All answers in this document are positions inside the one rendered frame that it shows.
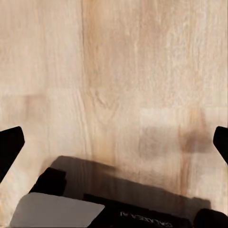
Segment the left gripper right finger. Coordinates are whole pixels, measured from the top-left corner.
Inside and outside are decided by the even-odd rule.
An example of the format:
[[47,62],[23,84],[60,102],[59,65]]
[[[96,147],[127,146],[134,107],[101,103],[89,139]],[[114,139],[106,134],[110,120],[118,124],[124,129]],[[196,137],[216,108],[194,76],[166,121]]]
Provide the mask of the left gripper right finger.
[[228,165],[228,128],[217,126],[213,144]]

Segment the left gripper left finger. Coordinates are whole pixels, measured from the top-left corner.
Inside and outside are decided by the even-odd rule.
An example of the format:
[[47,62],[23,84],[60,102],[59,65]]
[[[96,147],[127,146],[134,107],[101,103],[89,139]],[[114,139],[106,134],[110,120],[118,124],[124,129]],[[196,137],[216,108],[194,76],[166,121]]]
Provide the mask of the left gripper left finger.
[[25,138],[20,126],[0,132],[0,183],[24,144]]

